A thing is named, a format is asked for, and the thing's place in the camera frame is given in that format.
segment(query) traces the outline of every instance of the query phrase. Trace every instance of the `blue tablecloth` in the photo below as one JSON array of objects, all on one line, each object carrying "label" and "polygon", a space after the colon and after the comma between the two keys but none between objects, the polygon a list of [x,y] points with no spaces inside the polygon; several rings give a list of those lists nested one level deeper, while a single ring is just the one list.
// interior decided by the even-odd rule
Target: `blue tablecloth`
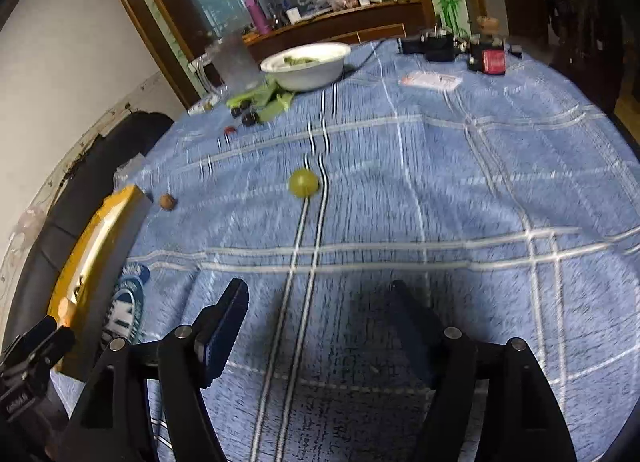
[{"label": "blue tablecloth", "polygon": [[[404,460],[433,392],[385,317],[393,279],[474,339],[528,341],[579,461],[615,438],[640,395],[638,160],[571,82],[507,59],[489,77],[462,58],[360,45],[356,71],[273,122],[225,138],[234,121],[219,106],[146,157],[135,182],[178,204],[151,209],[130,253],[128,268],[150,272],[137,340],[190,323],[233,277],[250,288],[227,369],[204,391],[230,460]],[[463,80],[399,83],[416,70]],[[287,191],[305,164],[321,180],[308,202]],[[56,384],[71,407],[77,387]],[[461,460],[485,388],[476,398]]]}]

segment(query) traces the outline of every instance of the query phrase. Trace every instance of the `brown nut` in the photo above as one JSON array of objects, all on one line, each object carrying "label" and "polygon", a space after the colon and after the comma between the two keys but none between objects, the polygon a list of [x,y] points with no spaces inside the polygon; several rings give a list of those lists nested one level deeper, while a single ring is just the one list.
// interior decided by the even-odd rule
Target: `brown nut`
[{"label": "brown nut", "polygon": [[175,207],[177,200],[173,198],[169,193],[165,193],[160,197],[160,207],[165,211],[172,211]]}]

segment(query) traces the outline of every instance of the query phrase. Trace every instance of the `white container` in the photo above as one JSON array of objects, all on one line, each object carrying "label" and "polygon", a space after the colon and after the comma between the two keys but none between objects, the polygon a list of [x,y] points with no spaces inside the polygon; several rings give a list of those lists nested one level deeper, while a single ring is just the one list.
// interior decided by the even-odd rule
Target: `white container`
[{"label": "white container", "polygon": [[[344,58],[350,53],[349,45],[343,43],[314,43],[267,57],[260,64],[260,69],[271,74],[285,90],[308,92],[335,82],[342,74]],[[290,66],[284,62],[285,57],[306,57],[318,61]]]}]

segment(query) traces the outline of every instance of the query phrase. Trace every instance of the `silver screw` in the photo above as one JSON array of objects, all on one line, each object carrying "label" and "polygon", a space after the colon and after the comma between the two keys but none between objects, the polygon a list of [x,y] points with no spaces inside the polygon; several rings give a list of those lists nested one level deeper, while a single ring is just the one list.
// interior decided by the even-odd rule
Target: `silver screw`
[{"label": "silver screw", "polygon": [[460,339],[462,332],[455,327],[447,327],[444,329],[444,334],[449,339]]},{"label": "silver screw", "polygon": [[182,325],[175,329],[174,334],[178,339],[185,339],[191,335],[191,327],[189,325]]},{"label": "silver screw", "polygon": [[117,352],[125,345],[124,339],[122,337],[116,337],[111,343],[109,343],[109,348],[112,352]]},{"label": "silver screw", "polygon": [[527,348],[527,344],[524,341],[524,339],[520,339],[519,337],[515,337],[511,340],[511,346],[515,348],[518,352],[522,352]]}]

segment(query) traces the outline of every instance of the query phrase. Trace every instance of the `dark purple fruit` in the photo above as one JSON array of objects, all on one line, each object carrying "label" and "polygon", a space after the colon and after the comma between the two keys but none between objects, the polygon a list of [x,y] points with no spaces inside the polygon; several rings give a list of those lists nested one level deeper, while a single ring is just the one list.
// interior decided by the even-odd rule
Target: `dark purple fruit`
[{"label": "dark purple fruit", "polygon": [[255,111],[247,111],[242,115],[242,123],[245,126],[252,126],[258,122],[258,114]]}]

